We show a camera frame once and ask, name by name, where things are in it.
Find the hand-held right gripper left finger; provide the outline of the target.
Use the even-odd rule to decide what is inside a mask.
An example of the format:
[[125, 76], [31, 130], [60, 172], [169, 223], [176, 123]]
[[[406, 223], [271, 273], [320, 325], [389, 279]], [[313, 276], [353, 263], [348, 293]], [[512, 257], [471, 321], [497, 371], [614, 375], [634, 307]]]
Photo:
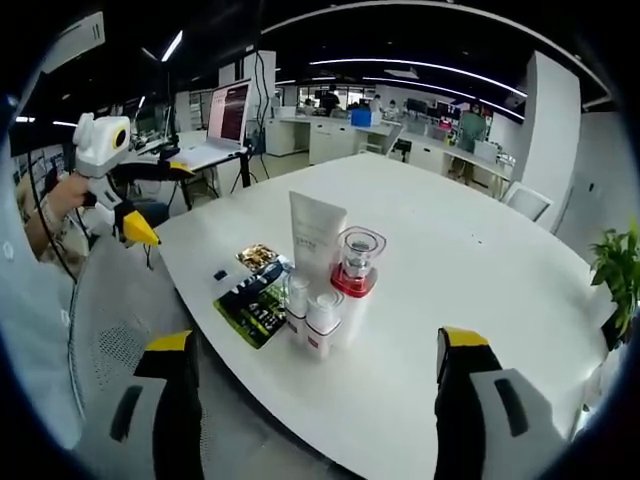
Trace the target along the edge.
[[154, 339], [131, 374], [86, 410], [82, 463], [94, 479], [202, 479], [198, 346]]

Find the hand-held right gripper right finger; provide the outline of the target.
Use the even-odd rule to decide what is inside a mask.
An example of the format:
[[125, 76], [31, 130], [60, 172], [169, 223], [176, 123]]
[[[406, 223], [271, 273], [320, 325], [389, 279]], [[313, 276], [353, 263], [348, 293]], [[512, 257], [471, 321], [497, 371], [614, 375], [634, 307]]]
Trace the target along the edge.
[[537, 479], [565, 439], [550, 402], [472, 330], [438, 329], [436, 479]]

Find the person's left hand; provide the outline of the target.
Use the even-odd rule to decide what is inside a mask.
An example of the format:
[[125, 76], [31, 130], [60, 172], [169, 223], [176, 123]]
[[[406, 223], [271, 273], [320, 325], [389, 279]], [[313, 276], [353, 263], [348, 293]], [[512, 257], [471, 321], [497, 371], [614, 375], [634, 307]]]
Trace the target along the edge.
[[62, 178], [47, 195], [49, 211], [62, 221], [72, 210], [83, 206], [89, 193], [89, 179], [74, 172]]

